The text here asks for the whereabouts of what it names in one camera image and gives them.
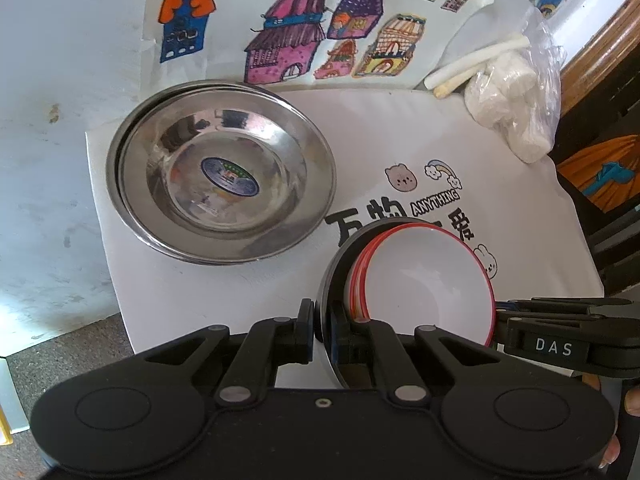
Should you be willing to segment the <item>person right hand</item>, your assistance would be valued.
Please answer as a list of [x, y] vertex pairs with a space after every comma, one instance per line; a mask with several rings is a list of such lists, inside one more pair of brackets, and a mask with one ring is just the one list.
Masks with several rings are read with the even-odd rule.
[[601, 467], [610, 479], [628, 479], [639, 444], [639, 382], [623, 382], [617, 429], [608, 442]]

